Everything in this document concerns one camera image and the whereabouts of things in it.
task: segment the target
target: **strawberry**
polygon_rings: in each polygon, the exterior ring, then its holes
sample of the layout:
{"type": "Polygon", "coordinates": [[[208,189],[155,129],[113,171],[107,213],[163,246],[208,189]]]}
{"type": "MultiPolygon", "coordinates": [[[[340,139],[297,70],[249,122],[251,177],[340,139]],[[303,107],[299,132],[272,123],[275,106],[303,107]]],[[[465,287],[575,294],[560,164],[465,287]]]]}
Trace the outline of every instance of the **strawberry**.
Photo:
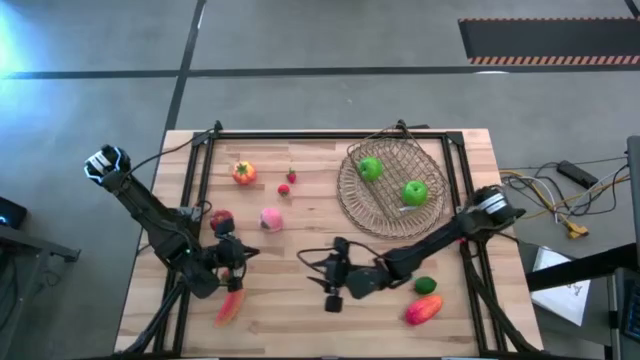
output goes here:
{"type": "Polygon", "coordinates": [[[283,197],[286,197],[287,195],[289,195],[290,192],[291,192],[291,189],[289,189],[289,185],[282,184],[278,186],[278,194],[282,195],[283,197]]]}
{"type": "Polygon", "coordinates": [[[292,168],[289,168],[289,173],[287,174],[287,180],[289,180],[289,182],[292,184],[296,182],[296,172],[292,168]]]}

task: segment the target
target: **gray floor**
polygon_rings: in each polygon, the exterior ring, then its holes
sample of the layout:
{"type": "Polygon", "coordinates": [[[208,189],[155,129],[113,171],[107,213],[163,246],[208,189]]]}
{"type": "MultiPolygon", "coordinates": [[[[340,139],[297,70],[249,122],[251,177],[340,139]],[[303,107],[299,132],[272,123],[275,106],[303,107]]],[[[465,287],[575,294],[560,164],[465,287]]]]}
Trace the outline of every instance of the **gray floor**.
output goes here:
{"type": "MultiPolygon", "coordinates": [[[[0,72],[177,69],[194,7],[195,0],[0,0],[0,72]]],[[[210,0],[192,68],[465,65],[459,17],[627,12],[613,0],[210,0]]],[[[214,120],[235,129],[381,128],[402,118],[487,127],[501,167],[581,161],[620,156],[626,137],[640,133],[639,82],[633,72],[189,79],[177,128],[214,120]]],[[[123,147],[134,162],[155,153],[174,85],[0,79],[0,196],[29,208],[30,233],[83,250],[73,266],[52,264],[63,280],[38,295],[9,358],[111,351],[140,228],[85,179],[82,163],[104,143],[123,147]]],[[[621,165],[585,168],[603,176],[621,165]]],[[[150,184],[154,169],[147,165],[139,178],[150,184]]],[[[556,178],[567,193],[580,191],[556,178]]],[[[618,193],[615,212],[578,221],[588,238],[568,240],[548,217],[519,222],[518,236],[576,257],[631,242],[628,184],[618,193]]],[[[603,291],[592,287],[593,316],[582,329],[592,341],[601,339],[603,291]]],[[[551,352],[602,357],[601,347],[566,335],[577,329],[542,310],[538,316],[551,352]]]]}

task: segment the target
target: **white paper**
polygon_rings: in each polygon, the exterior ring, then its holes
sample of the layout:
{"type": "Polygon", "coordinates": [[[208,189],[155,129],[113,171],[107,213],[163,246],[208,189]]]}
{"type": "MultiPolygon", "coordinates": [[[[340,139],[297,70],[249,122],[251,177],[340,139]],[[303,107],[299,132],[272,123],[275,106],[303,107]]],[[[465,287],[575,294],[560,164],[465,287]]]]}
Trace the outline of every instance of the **white paper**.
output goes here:
{"type": "MultiPolygon", "coordinates": [[[[533,271],[562,264],[567,261],[570,260],[548,248],[539,248],[533,271]]],[[[551,289],[534,291],[531,293],[531,301],[581,326],[590,283],[590,280],[584,280],[551,289]]]]}

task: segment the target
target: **black and red mat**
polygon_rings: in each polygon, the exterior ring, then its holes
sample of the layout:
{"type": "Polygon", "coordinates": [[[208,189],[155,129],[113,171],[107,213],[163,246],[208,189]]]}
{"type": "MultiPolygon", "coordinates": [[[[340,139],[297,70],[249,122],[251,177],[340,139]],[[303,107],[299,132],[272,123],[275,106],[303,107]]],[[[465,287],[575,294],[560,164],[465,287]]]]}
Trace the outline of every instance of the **black and red mat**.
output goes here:
{"type": "Polygon", "coordinates": [[[475,65],[640,64],[640,18],[458,20],[475,65]]]}

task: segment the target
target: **wooden table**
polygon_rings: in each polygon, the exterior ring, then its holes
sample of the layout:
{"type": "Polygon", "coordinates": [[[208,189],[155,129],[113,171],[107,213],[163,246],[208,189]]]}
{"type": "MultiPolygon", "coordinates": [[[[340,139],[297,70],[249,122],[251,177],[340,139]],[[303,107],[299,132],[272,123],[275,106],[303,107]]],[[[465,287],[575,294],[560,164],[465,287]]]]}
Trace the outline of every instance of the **wooden table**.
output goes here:
{"type": "MultiPolygon", "coordinates": [[[[488,130],[461,131],[474,186],[480,188],[499,183],[488,130]]],[[[170,131],[164,149],[176,147],[190,139],[192,134],[192,131],[170,131]]],[[[343,215],[336,199],[336,178],[346,148],[355,141],[216,140],[207,199],[214,209],[227,209],[234,214],[236,235],[246,245],[259,248],[261,254],[249,261],[244,281],[248,289],[247,298],[238,317],[227,327],[213,327],[226,290],[218,290],[204,300],[191,296],[184,356],[477,355],[457,244],[423,261],[421,269],[414,274],[436,279],[436,293],[444,298],[442,310],[423,325],[409,327],[399,319],[406,306],[417,298],[412,293],[411,284],[396,290],[379,291],[362,300],[352,299],[344,289],[343,311],[333,314],[323,310],[325,294],[318,285],[306,279],[307,275],[314,273],[296,259],[297,251],[330,247],[334,236],[369,244],[380,252],[418,240],[377,239],[360,232],[343,215]],[[258,180],[254,185],[241,188],[231,178],[232,166],[240,159],[255,165],[258,180]],[[291,186],[290,196],[281,198],[276,188],[286,182],[285,174],[289,168],[296,170],[298,180],[291,186]],[[258,218],[265,207],[280,209],[285,222],[283,231],[267,234],[260,230],[258,218]]],[[[442,145],[433,140],[419,142],[444,168],[442,145]]],[[[153,192],[168,207],[179,205],[188,157],[189,147],[185,147],[160,160],[153,192]]],[[[203,158],[202,154],[198,157],[200,162],[203,158]]],[[[459,171],[460,164],[454,163],[456,171],[459,171]]],[[[192,199],[196,198],[199,175],[197,172],[192,199]]],[[[457,179],[458,188],[462,191],[462,177],[457,176],[457,179]]],[[[462,192],[461,196],[463,200],[466,198],[462,192]]],[[[441,222],[448,221],[451,216],[452,207],[447,202],[441,222]]],[[[200,236],[204,246],[216,242],[206,220],[200,236]]],[[[525,338],[541,349],[542,342],[517,245],[496,236],[489,242],[488,251],[500,305],[525,338]]],[[[371,255],[359,248],[352,250],[352,257],[355,263],[371,260],[371,255]]],[[[164,266],[152,251],[147,250],[138,256],[116,350],[131,344],[158,309],[165,275],[164,266]]],[[[483,318],[489,342],[493,344],[486,309],[483,318]]],[[[171,331],[168,331],[169,336],[173,336],[171,331]]]]}

